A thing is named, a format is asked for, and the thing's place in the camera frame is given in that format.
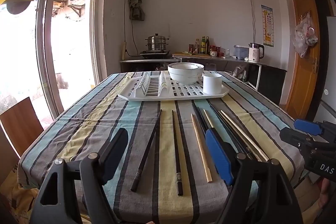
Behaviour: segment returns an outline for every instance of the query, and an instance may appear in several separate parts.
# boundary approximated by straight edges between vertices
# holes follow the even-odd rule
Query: white kettle
[[[259,62],[265,56],[265,47],[257,43],[250,43],[249,46],[249,62]]]

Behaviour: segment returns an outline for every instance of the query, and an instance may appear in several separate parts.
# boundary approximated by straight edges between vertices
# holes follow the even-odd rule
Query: stainless steel pot
[[[145,40],[147,40],[146,46],[148,46],[149,51],[162,51],[166,49],[166,45],[168,45],[166,41],[169,40],[169,38],[165,38],[164,36],[156,33]]]

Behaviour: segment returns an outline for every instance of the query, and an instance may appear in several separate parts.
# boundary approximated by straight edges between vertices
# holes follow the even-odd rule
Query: wooden door
[[[313,47],[308,48],[304,58],[296,53],[293,81],[285,108],[294,119],[304,119],[310,106],[317,79],[320,58],[319,18],[315,0],[293,0],[293,2],[296,24],[299,23],[301,16],[310,12],[315,25],[315,34],[318,37],[318,42]]]

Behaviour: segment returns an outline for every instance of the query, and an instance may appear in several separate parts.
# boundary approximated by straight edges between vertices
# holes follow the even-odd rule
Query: black chopstick
[[[236,148],[238,149],[239,152],[245,153],[247,156],[249,156],[249,158],[255,158],[255,156],[253,155],[253,153],[251,153],[248,149],[248,147],[245,145],[245,143],[243,142],[243,140],[240,138],[240,136],[236,135],[236,132],[231,128],[231,126],[223,119],[223,117],[219,114],[219,112],[217,111],[217,109],[215,109],[215,107],[212,105],[212,103],[208,100],[208,103],[211,107],[211,109],[215,112],[216,116],[218,117],[218,119],[220,120],[222,126],[224,127],[224,129],[226,130],[226,132],[228,133],[229,137],[231,138],[231,140],[233,141],[233,143],[235,144]]]
[[[180,166],[180,158],[179,158],[179,147],[177,146],[174,111],[172,110],[171,113],[173,115],[173,132],[174,132],[174,147],[175,147],[175,161],[176,161],[177,195],[183,195],[182,175],[181,175],[181,166]]]
[[[156,119],[156,122],[155,122],[155,125],[154,125],[154,128],[153,128],[152,134],[149,137],[149,140],[148,140],[145,152],[143,153],[141,162],[140,162],[139,167],[138,167],[138,171],[137,171],[137,173],[135,175],[135,178],[134,178],[134,181],[133,181],[133,184],[132,184],[132,187],[131,187],[131,191],[132,192],[136,192],[137,191],[138,184],[139,184],[139,181],[141,179],[142,170],[143,170],[143,167],[145,166],[146,159],[147,159],[147,156],[148,156],[148,153],[149,153],[149,149],[151,148],[151,144],[152,144],[152,141],[154,139],[154,136],[155,136],[155,133],[156,133],[156,129],[157,129],[157,127],[159,125],[159,122],[160,122],[161,112],[162,112],[162,109],[160,109],[159,115],[157,116],[157,119]]]
[[[192,105],[193,105],[193,109],[194,109],[194,112],[196,114],[196,118],[198,120],[198,123],[200,124],[203,135],[205,137],[205,132],[207,131],[208,127],[206,126],[206,124],[204,124],[203,117],[202,117],[201,113],[199,112],[199,109],[197,108],[197,106],[196,106],[196,104],[193,100],[192,100]]]
[[[201,123],[204,125],[204,128],[206,129],[205,131],[207,131],[209,128],[211,128],[211,126],[205,121],[204,116],[202,114],[201,109],[199,108],[199,106],[197,107],[199,116],[201,118]]]

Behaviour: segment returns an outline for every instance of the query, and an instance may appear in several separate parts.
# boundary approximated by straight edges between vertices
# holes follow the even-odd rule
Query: white cup
[[[203,92],[210,95],[220,94],[222,91],[222,75],[218,73],[203,73]]]

